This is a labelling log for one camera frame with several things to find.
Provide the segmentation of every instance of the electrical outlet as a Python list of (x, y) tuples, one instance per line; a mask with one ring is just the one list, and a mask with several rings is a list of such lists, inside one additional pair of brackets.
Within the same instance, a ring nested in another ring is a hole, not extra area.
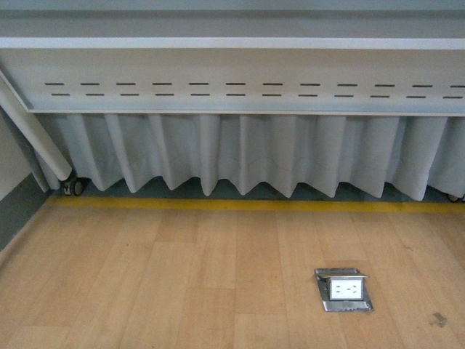
[(363, 299), (363, 280), (331, 278), (329, 282), (330, 300), (361, 300)]

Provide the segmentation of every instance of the gray wall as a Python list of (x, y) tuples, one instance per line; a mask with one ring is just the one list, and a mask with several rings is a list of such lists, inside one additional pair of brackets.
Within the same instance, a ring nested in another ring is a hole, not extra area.
[(0, 200), (10, 193), (31, 170), (0, 117)]

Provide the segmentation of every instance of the pleated curtain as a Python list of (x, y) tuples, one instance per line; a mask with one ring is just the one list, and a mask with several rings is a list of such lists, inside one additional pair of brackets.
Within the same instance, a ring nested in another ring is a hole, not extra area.
[[(384, 183), (415, 200), (427, 185), (465, 193), (465, 118), (214, 115), (41, 115), (79, 177), (100, 190), (124, 179), (135, 193), (162, 176), (170, 189), (199, 177), (211, 194), (268, 182), (290, 197), (304, 182), (334, 197), (349, 182), (380, 197)], [(58, 180), (41, 161), (47, 181)]]

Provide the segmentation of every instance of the light wood plank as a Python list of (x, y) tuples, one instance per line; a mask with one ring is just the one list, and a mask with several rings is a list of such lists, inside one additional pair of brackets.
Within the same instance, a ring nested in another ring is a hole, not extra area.
[(69, 328), (21, 326), (6, 349), (60, 349)]
[(346, 348), (337, 314), (326, 313), (315, 279), (326, 268), (312, 213), (277, 212), (290, 348)]
[(76, 232), (83, 227), (81, 217), (88, 214), (88, 209), (41, 209), (13, 241), (15, 245), (7, 247), (12, 251), (6, 251), (9, 256), (0, 271), (0, 308), (16, 324), (25, 318), (50, 276), (60, 268), (78, 239)]
[[(399, 217), (405, 222), (407, 217)], [(357, 233), (406, 348), (460, 348), (450, 327), (431, 326), (438, 311), (424, 278), (390, 223), (358, 223)]]
[(82, 217), (74, 231), (76, 241), (37, 295), (23, 319), (24, 325), (71, 327), (74, 324), (124, 218), (125, 211), (114, 209)]
[(6, 348), (8, 342), (20, 328), (16, 319), (13, 318), (11, 311), (4, 309), (2, 308), (0, 315), (0, 348)]
[(390, 222), (389, 216), (384, 212), (350, 212), (353, 222), (364, 223), (387, 223)]
[(337, 260), (327, 263), (328, 268), (357, 268), (370, 276), (365, 286), (375, 310), (371, 313), (340, 313), (339, 318), (348, 348), (404, 348), (395, 321), (384, 299), (373, 268), (367, 261)]
[(437, 235), (465, 270), (465, 214), (426, 214)]
[(162, 211), (130, 211), (64, 348), (117, 348), (139, 291)]
[(284, 314), (286, 306), (274, 212), (238, 213), (236, 313)]
[(193, 252), (193, 244), (154, 244), (120, 349), (176, 347)]
[(195, 242), (199, 211), (173, 209), (165, 211), (157, 242)]
[(389, 218), (389, 222), (398, 224), (420, 225), (429, 224), (428, 215), (421, 212), (387, 212), (385, 215)]
[(234, 290), (188, 289), (177, 349), (231, 349)]
[(438, 230), (428, 222), (419, 225), (394, 221), (393, 225), (400, 240), (408, 246), (407, 253), (432, 292), (438, 305), (436, 312), (448, 319), (448, 326), (465, 347), (465, 274), (439, 237), (442, 229)]
[(325, 260), (366, 260), (365, 251), (346, 212), (313, 212)]
[(288, 323), (282, 314), (237, 314), (235, 349), (289, 348)]
[(235, 288), (237, 230), (237, 212), (201, 213), (189, 287)]

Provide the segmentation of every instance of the yellow tape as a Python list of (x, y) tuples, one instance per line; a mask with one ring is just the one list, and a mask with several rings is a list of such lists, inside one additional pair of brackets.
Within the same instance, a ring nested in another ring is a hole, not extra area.
[(465, 204), (424, 202), (352, 202), (216, 200), (183, 198), (109, 198), (51, 196), (48, 205), (119, 209), (207, 209), (233, 211), (344, 211), (465, 213)]

